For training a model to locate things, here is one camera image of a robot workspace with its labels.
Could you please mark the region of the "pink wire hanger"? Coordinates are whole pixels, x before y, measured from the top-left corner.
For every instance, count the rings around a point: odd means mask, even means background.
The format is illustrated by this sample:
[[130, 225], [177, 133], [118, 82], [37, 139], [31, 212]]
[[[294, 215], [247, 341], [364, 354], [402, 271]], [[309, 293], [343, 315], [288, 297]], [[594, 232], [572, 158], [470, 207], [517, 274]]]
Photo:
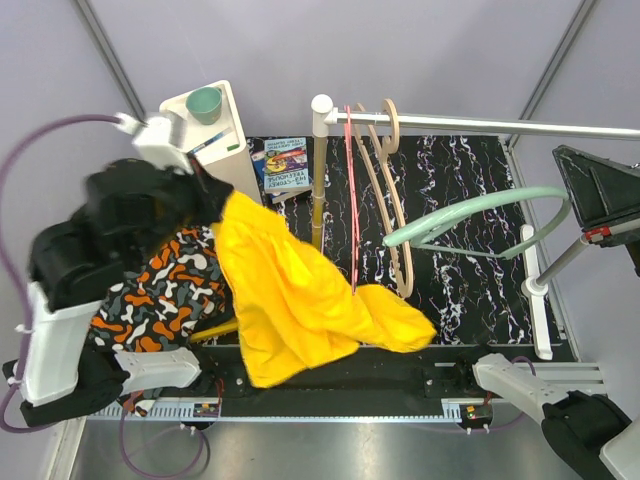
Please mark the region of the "pink wire hanger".
[[357, 208], [357, 196], [356, 196], [356, 182], [354, 172], [354, 158], [352, 149], [352, 124], [351, 124], [351, 109], [349, 105], [345, 106], [346, 123], [344, 124], [344, 141], [346, 152], [346, 165], [348, 174], [350, 207], [351, 207], [351, 290], [352, 294], [356, 293], [358, 283], [358, 243], [359, 243], [359, 222], [358, 222], [358, 208]]

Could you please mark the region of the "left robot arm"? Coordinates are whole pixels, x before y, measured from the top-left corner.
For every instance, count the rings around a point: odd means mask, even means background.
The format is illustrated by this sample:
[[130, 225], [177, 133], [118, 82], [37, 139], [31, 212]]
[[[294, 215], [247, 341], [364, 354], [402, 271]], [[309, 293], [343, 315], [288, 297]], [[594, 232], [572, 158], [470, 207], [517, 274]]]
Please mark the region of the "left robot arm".
[[85, 203], [32, 243], [26, 346], [2, 368], [27, 432], [116, 402], [142, 413], [167, 389], [224, 388], [224, 371], [191, 338], [232, 313], [209, 239], [232, 185], [127, 158], [85, 188]]

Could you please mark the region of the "orange camouflage shorts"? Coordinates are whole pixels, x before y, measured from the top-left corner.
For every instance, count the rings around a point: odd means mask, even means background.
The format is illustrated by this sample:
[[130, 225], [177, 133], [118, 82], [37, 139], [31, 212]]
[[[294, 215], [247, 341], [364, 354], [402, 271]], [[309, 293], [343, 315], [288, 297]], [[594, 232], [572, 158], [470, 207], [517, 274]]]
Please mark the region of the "orange camouflage shorts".
[[91, 320], [87, 343], [114, 351], [170, 351], [231, 317], [231, 292], [213, 232], [186, 227], [148, 263], [110, 287]]

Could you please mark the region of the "wooden hanger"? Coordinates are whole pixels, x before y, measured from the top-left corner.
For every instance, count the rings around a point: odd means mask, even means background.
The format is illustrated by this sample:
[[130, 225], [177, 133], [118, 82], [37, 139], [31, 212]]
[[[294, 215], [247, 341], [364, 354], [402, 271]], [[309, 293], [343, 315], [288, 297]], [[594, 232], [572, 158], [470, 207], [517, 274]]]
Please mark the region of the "wooden hanger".
[[[382, 110], [384, 113], [389, 115], [391, 135], [379, 139], [373, 125], [368, 125], [367, 128], [369, 130], [370, 140], [374, 146], [374, 153], [379, 165], [379, 170], [382, 173], [384, 179], [385, 189], [382, 189], [380, 186], [374, 170], [373, 162], [365, 146], [365, 142], [363, 140], [359, 127], [356, 127], [355, 138], [358, 151], [363, 160], [367, 175], [369, 177], [370, 185], [374, 192], [378, 211], [383, 224], [384, 233], [386, 235], [389, 235], [394, 232], [394, 227], [391, 224], [391, 219], [385, 202], [386, 193], [389, 194], [391, 206], [394, 211], [394, 219], [397, 222], [397, 226], [404, 227], [406, 223], [404, 208], [397, 192], [395, 181], [391, 174], [389, 162], [390, 155], [395, 154], [399, 148], [399, 115], [397, 113], [395, 103], [389, 98], [383, 100]], [[405, 241], [399, 246], [390, 247], [389, 251], [391, 256], [391, 266], [393, 267], [393, 272], [396, 280], [397, 293], [401, 298], [407, 299], [411, 296], [414, 289], [414, 268], [410, 244], [408, 241]]]

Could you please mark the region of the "black marble mat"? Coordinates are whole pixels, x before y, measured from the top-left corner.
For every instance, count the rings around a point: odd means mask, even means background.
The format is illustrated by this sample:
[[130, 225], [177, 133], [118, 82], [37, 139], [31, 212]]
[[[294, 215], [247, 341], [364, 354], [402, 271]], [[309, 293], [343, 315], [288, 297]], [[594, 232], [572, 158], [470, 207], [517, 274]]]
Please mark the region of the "black marble mat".
[[[357, 147], [353, 147], [360, 227], [358, 283], [396, 291], [389, 249], [373, 189]], [[351, 207], [345, 142], [331, 136], [325, 169], [323, 253], [350, 280]], [[402, 136], [389, 158], [390, 170], [410, 223], [437, 208], [515, 187], [502, 142], [495, 136]], [[311, 197], [267, 203], [288, 228], [311, 240]], [[437, 246], [500, 253], [520, 242], [525, 223], [518, 204], [484, 211], [437, 237]], [[436, 343], [471, 345], [533, 343], [528, 302], [521, 292], [522, 256], [511, 260], [412, 249], [414, 289], [407, 299], [435, 325]]]

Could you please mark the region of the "yellow shorts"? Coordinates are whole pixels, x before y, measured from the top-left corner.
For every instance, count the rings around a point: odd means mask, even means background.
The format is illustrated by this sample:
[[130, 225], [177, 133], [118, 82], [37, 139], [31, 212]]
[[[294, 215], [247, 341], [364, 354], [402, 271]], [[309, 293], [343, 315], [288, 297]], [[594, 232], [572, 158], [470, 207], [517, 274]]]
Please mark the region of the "yellow shorts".
[[425, 314], [384, 286], [352, 287], [282, 216], [240, 192], [228, 197], [212, 230], [241, 356], [257, 388], [280, 385], [363, 344], [406, 354], [436, 335]]

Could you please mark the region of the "colourful book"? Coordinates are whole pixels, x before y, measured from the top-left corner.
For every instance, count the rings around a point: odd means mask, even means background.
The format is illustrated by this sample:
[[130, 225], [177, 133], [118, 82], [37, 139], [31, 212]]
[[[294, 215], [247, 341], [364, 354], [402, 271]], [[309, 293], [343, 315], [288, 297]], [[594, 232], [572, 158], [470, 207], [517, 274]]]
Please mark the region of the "colourful book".
[[312, 190], [307, 139], [267, 139], [251, 154], [263, 191], [272, 203], [279, 203]]

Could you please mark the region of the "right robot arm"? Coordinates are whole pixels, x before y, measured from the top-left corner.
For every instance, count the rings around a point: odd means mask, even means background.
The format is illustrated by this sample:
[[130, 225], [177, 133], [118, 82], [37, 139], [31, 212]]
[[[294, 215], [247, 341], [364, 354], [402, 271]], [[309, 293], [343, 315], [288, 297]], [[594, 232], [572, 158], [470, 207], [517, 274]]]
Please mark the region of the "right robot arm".
[[[553, 156], [582, 235], [542, 277], [555, 276], [589, 245], [623, 245], [637, 263], [638, 167], [566, 145]], [[463, 395], [495, 394], [534, 420], [555, 454], [581, 478], [638, 478], [639, 422], [608, 397], [553, 386], [488, 346], [459, 357], [453, 375]]]

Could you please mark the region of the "metal clothes rack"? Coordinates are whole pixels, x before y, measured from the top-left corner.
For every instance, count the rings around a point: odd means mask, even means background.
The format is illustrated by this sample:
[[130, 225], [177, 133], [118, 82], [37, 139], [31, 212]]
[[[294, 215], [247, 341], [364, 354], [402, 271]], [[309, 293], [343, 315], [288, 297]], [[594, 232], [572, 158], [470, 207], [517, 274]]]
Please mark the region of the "metal clothes rack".
[[[317, 249], [324, 244], [324, 204], [325, 204], [325, 168], [327, 159], [327, 145], [329, 128], [332, 125], [346, 123], [344, 108], [338, 108], [333, 100], [326, 94], [316, 95], [311, 102], [312, 132], [313, 132], [313, 203], [311, 215], [312, 243]], [[575, 125], [542, 124], [531, 121], [501, 121], [490, 119], [473, 119], [461, 117], [443, 117], [414, 114], [400, 114], [399, 126], [416, 129], [449, 130], [475, 133], [498, 133], [529, 136], [553, 136], [553, 137], [579, 137], [610, 140], [633, 140], [639, 138], [639, 132], [635, 129], [587, 127]], [[361, 125], [373, 125], [379, 139], [391, 135], [389, 115], [383, 110], [379, 113], [366, 112], [362, 108], [351, 110], [352, 124], [352, 148], [357, 147], [355, 132]], [[521, 290], [529, 303], [530, 319], [532, 324], [533, 345], [536, 356], [544, 361], [553, 357], [552, 346], [547, 326], [545, 297], [549, 290], [550, 281], [555, 276], [544, 279], [543, 273], [576, 241], [574, 241], [546, 270], [539, 265], [536, 246], [547, 235], [553, 232], [569, 214], [574, 214], [573, 206], [565, 188], [555, 187], [523, 187], [505, 190], [497, 193], [486, 194], [471, 200], [465, 200], [452, 206], [444, 207], [425, 217], [406, 223], [404, 227], [398, 227], [394, 219], [394, 211], [391, 206], [389, 194], [385, 194], [385, 202], [388, 208], [391, 224], [394, 232], [384, 236], [383, 243], [386, 247], [399, 246], [408, 241], [412, 249], [436, 250], [434, 240], [453, 229], [457, 224], [469, 219], [471, 216], [489, 209], [502, 207], [508, 204], [532, 201], [536, 199], [556, 198], [561, 200], [557, 214], [540, 229], [534, 229], [530, 225], [524, 225], [520, 229], [520, 243], [500, 253], [500, 258], [511, 259], [522, 256], [524, 259], [525, 279], [521, 284]]]

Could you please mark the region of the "yellow plastic tray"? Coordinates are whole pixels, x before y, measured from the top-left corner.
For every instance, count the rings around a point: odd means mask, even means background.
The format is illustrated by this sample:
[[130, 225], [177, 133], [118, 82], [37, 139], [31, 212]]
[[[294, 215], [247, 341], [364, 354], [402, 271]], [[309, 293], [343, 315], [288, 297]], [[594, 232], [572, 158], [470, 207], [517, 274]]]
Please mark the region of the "yellow plastic tray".
[[238, 329], [238, 322], [236, 320], [230, 320], [221, 325], [211, 327], [200, 332], [193, 333], [189, 338], [189, 342], [190, 343], [205, 342], [212, 338], [217, 338], [219, 336], [224, 336], [232, 332], [235, 332], [237, 329]]

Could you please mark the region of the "white box appliance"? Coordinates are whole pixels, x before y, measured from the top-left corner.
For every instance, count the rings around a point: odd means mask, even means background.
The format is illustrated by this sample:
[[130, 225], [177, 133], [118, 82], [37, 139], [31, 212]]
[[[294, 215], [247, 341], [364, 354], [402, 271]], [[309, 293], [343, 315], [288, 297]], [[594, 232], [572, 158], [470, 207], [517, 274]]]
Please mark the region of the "white box appliance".
[[227, 80], [220, 80], [208, 84], [208, 87], [217, 88], [221, 93], [221, 115], [212, 125], [201, 124], [188, 111], [186, 101], [191, 91], [164, 100], [159, 110], [174, 112], [186, 120], [182, 143], [185, 153], [194, 151], [200, 164], [211, 176], [231, 183], [236, 190], [262, 204], [231, 85]]

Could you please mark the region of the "green cup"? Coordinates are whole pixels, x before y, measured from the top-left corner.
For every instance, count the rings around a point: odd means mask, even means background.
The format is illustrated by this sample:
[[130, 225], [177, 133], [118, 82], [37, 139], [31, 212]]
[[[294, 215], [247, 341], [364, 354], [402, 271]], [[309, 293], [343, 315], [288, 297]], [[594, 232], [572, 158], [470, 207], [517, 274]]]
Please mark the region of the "green cup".
[[221, 115], [222, 92], [217, 87], [199, 88], [187, 96], [185, 105], [196, 121], [212, 125]]

